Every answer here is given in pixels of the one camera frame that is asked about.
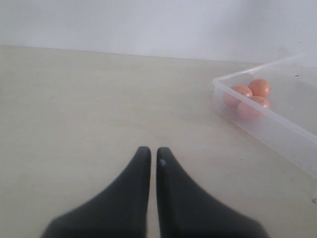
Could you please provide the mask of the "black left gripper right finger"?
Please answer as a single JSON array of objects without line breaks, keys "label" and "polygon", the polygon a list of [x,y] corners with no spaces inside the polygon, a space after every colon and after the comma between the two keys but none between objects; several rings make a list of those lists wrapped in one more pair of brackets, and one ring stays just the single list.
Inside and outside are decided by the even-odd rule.
[{"label": "black left gripper right finger", "polygon": [[266,238],[262,225],[204,191],[167,147],[157,150],[156,193],[162,238]]}]

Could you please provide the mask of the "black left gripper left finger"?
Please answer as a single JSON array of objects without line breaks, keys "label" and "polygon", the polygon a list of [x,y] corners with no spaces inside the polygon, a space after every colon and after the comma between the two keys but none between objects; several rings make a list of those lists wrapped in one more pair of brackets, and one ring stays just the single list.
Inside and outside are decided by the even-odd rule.
[{"label": "black left gripper left finger", "polygon": [[44,238],[145,238],[151,151],[136,150],[122,173],[101,193],[51,221]]}]

